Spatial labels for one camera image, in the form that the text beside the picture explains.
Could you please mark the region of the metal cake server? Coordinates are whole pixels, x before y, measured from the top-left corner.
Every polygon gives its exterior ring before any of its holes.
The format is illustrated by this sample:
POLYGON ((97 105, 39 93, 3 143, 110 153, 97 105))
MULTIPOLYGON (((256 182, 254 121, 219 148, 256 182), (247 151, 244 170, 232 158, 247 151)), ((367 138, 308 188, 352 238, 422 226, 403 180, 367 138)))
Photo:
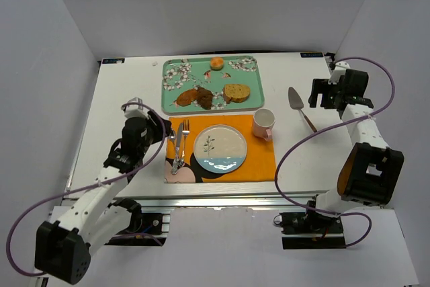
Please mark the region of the metal cake server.
POLYGON ((317 132, 315 125, 310 121, 308 116, 303 112, 304 103, 300 95, 298 94, 298 92, 293 87, 288 88, 288 100, 289 100, 290 107, 293 110, 299 111, 302 117, 304 118, 304 120, 306 121, 306 123, 309 125, 310 129, 313 132, 317 132))

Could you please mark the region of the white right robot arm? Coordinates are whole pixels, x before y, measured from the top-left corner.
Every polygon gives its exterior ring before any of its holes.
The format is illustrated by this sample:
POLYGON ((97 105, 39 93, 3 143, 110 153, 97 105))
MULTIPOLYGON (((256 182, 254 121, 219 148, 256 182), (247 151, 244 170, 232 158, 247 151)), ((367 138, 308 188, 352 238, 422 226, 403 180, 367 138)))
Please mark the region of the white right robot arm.
POLYGON ((308 203, 326 218, 337 218, 361 205, 387 205, 404 163, 402 152, 389 147, 371 116, 374 105, 364 96, 368 81, 366 72, 336 65, 329 79, 312 83, 310 107, 321 96, 322 108, 337 110, 353 145, 337 186, 308 203))

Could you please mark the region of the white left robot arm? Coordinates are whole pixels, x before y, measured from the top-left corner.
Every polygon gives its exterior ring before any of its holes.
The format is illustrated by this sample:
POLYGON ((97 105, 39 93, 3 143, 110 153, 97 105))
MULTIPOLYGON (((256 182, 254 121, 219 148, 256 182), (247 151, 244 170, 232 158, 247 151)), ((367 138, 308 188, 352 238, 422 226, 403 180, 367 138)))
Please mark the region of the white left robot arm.
POLYGON ((171 129, 170 121, 138 97, 122 110, 122 136, 111 146, 95 183, 56 221, 45 221, 36 231, 36 269, 72 285, 86 274, 100 247, 122 231, 139 230, 141 205, 116 196, 147 165, 144 156, 150 146, 162 145, 171 129))

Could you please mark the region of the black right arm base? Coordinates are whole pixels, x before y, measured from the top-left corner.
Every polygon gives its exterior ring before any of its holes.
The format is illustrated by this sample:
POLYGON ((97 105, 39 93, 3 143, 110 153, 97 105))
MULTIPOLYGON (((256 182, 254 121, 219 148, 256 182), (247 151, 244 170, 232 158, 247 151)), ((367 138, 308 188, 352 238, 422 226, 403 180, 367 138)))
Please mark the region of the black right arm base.
POLYGON ((282 247, 288 250, 345 249, 345 237, 340 218, 315 211, 281 212, 273 224, 282 229, 282 247))

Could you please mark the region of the small round bun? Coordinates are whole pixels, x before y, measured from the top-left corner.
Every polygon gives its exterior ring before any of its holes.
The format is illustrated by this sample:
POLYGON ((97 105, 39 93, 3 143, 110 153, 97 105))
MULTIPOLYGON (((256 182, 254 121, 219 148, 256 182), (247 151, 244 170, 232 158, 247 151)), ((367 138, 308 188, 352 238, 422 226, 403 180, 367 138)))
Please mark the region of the small round bun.
POLYGON ((222 57, 216 56, 212 57, 210 60, 210 68, 214 71, 219 71, 224 67, 224 59, 222 57))

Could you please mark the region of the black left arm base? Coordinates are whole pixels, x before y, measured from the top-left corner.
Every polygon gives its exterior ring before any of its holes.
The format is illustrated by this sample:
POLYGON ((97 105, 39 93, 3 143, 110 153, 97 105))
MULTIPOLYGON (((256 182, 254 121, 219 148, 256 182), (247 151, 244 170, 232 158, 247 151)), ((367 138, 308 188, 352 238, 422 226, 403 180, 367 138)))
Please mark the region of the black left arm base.
POLYGON ((142 206, 130 198, 120 198, 108 204, 108 210, 124 210, 130 215, 130 221, 125 229, 114 235, 106 246, 130 246, 130 247, 162 247, 166 237, 162 237, 167 230, 163 225, 167 224, 164 214, 160 212, 143 211, 142 206))

